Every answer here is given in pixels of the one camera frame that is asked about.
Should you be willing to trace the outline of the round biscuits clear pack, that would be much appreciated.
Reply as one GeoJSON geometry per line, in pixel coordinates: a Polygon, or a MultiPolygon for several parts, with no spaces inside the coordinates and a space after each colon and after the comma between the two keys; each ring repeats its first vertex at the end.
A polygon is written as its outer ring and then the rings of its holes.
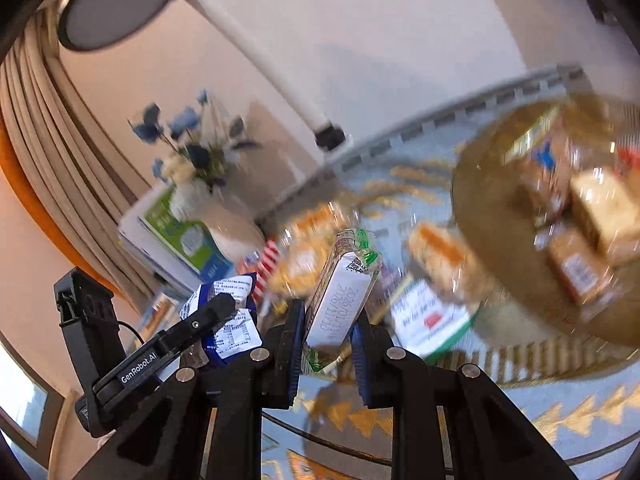
{"type": "Polygon", "coordinates": [[[357,225],[358,212],[337,200],[321,203],[298,214],[285,226],[281,252],[268,290],[288,298],[308,297],[316,287],[337,234],[357,225]]]}

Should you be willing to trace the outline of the orange label rice cracker pack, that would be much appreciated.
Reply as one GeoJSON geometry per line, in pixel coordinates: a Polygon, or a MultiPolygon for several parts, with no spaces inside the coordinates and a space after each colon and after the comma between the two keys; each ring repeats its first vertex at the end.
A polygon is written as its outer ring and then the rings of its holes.
{"type": "Polygon", "coordinates": [[[422,221],[413,227],[407,245],[412,260],[442,299],[475,304],[491,293],[492,278],[458,234],[422,221]]]}

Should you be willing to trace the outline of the clear pack brown bun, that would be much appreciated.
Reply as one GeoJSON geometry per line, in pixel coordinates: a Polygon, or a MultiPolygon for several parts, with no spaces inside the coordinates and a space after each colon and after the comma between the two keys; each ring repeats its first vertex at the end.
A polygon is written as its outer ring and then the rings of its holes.
{"type": "Polygon", "coordinates": [[[539,230],[533,241],[547,255],[552,271],[578,306],[601,297],[613,283],[613,273],[580,229],[556,222],[539,230]]]}

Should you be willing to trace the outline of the red white rice cracker bag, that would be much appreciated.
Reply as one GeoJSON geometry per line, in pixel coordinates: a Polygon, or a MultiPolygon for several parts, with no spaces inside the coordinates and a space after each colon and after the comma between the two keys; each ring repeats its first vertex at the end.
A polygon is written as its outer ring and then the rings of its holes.
{"type": "Polygon", "coordinates": [[[268,282],[277,269],[280,260],[280,250],[273,238],[266,240],[261,252],[253,252],[245,256],[236,267],[239,274],[254,273],[256,282],[252,298],[255,304],[260,304],[268,288],[268,282]]]}

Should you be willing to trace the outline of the green blue book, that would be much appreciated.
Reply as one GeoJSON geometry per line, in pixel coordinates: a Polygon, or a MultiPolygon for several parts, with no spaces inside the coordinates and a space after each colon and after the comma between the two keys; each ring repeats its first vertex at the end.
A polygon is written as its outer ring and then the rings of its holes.
{"type": "Polygon", "coordinates": [[[172,188],[158,184],[122,216],[118,235],[134,258],[189,292],[226,278],[233,263],[200,220],[178,221],[169,211],[172,188]]]}

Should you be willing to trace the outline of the white ribbed ceramic vase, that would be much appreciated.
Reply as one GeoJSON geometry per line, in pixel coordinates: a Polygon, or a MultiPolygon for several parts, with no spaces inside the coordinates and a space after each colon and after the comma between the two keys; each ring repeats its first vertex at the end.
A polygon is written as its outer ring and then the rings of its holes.
{"type": "Polygon", "coordinates": [[[211,191],[201,179],[176,184],[169,210],[177,220],[201,221],[220,252],[234,264],[265,245],[255,222],[230,209],[220,193],[211,191]]]}

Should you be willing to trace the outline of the beige curtain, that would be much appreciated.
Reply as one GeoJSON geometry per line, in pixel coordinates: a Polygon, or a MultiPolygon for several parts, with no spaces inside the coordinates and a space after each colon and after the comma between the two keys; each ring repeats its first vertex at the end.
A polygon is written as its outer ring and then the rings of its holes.
{"type": "Polygon", "coordinates": [[[60,251],[141,311],[160,283],[122,247],[118,225],[150,186],[70,81],[54,25],[51,8],[37,11],[1,64],[6,140],[60,251]]]}

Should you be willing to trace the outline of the blue white artificial flowers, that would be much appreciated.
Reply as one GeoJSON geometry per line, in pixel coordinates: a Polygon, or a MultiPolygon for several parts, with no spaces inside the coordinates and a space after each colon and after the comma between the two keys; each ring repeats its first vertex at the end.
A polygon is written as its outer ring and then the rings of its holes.
{"type": "Polygon", "coordinates": [[[212,92],[201,91],[196,102],[196,107],[185,107],[168,122],[152,103],[128,125],[140,141],[169,146],[169,155],[153,162],[152,174],[158,180],[172,185],[200,180],[211,190],[222,188],[231,169],[239,166],[240,154],[260,150],[262,144],[250,137],[242,117],[229,116],[212,92]]]}

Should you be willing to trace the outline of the blue gold woven table mat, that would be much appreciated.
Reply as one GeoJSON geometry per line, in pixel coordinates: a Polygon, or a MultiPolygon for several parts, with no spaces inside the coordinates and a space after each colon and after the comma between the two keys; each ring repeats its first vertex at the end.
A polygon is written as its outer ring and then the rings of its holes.
{"type": "Polygon", "coordinates": [[[346,226],[382,255],[341,349],[308,364],[298,478],[639,474],[639,107],[554,66],[351,148],[257,215],[272,293],[346,226]]]}

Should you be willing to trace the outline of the ribbed glass plate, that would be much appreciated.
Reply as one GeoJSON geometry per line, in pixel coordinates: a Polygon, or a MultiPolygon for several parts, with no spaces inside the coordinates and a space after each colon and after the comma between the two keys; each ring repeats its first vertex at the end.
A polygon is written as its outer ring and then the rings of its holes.
{"type": "Polygon", "coordinates": [[[520,105],[462,151],[452,178],[458,226],[482,265],[567,333],[639,344],[639,168],[626,159],[637,104],[573,93],[520,105]],[[613,283],[578,306],[533,241],[545,226],[582,231],[613,283]]]}

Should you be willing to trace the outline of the white desk lamp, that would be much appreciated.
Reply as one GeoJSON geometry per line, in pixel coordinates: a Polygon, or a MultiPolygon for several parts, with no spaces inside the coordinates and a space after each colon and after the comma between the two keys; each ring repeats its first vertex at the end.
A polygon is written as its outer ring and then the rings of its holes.
{"type": "Polygon", "coordinates": [[[277,92],[283,103],[314,135],[321,151],[331,153],[346,144],[347,134],[307,96],[286,67],[258,44],[220,3],[208,0],[63,0],[56,34],[64,48],[88,53],[111,49],[142,33],[160,18],[168,18],[176,34],[186,36],[183,50],[217,39],[226,50],[244,58],[253,72],[277,92]]]}

